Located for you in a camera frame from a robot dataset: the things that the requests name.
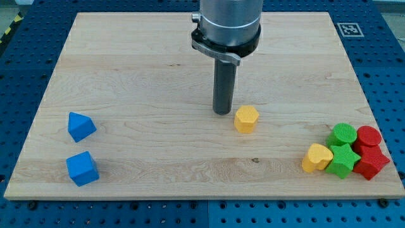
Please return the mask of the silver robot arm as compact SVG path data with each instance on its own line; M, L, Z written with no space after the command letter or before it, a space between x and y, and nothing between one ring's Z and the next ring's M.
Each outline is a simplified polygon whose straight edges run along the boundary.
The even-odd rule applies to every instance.
M213 111L232 108L237 67L258 46L263 0L201 0L192 13L197 24L192 48L214 59Z

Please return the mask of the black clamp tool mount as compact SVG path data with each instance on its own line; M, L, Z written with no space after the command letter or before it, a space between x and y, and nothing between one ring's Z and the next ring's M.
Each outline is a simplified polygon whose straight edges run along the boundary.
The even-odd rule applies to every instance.
M196 28L191 33L192 48L216 60L226 61L235 66L239 66L243 57L250 55L256 50L260 35L261 26L259 25L258 31L249 42L239 46L224 46L205 38L203 33Z

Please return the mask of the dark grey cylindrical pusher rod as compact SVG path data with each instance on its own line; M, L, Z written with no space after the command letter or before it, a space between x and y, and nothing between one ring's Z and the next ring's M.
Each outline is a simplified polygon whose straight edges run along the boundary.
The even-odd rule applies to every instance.
M213 111L226 115L232 108L237 67L231 62L215 59Z

